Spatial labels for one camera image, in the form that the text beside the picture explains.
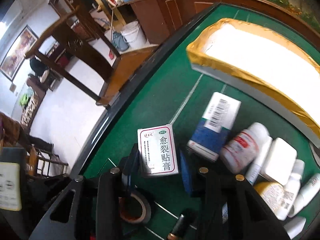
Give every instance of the white plastic bottle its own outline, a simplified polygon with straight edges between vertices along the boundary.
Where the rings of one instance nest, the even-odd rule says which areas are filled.
[[[255,122],[222,148],[220,158],[231,172],[239,173],[258,155],[268,136],[267,128]]]
[[[249,181],[249,183],[251,185],[254,184],[254,182],[256,181],[256,179],[259,175],[259,172],[260,172],[261,167],[264,163],[264,160],[267,157],[271,143],[272,143],[272,138],[270,136],[268,136],[267,141],[261,147],[261,150],[260,150],[258,156],[251,163],[250,168],[248,169],[248,171],[245,175],[245,178],[247,179],[247,181]]]
[[[290,239],[294,239],[298,234],[301,233],[306,221],[307,220],[304,217],[295,217],[284,225],[284,229],[287,231]]]
[[[288,213],[297,197],[300,189],[300,180],[302,178],[304,170],[304,162],[302,160],[296,160],[289,180],[286,185],[284,185],[284,199],[280,207],[276,210],[275,215],[279,220],[285,220]]]
[[[288,214],[288,217],[294,217],[298,214],[320,190],[320,174],[316,173],[309,179],[306,185],[299,191],[296,200]]]

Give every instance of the barcode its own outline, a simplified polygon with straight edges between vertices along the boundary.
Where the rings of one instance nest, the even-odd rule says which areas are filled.
[[[228,112],[229,104],[224,99],[219,99],[217,106],[214,108],[210,119],[206,122],[205,127],[220,132],[222,122]]]

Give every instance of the white bucket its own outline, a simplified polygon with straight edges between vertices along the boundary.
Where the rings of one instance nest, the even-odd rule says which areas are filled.
[[[123,26],[120,32],[133,49],[140,49],[147,42],[138,21]]]

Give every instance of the red label on bottle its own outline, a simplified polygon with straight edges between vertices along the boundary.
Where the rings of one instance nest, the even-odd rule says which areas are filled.
[[[237,136],[234,140],[240,143],[243,148],[247,148],[249,146],[249,144],[245,140],[243,140],[240,136]]]

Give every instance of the medicine box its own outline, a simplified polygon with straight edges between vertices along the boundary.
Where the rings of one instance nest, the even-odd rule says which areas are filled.
[[[188,141],[192,151],[216,161],[233,126],[241,102],[219,92],[213,93],[198,126]]]
[[[260,171],[260,175],[269,181],[285,185],[290,177],[297,151],[281,138],[275,139]]]
[[[143,177],[179,173],[171,124],[138,129],[138,145]]]

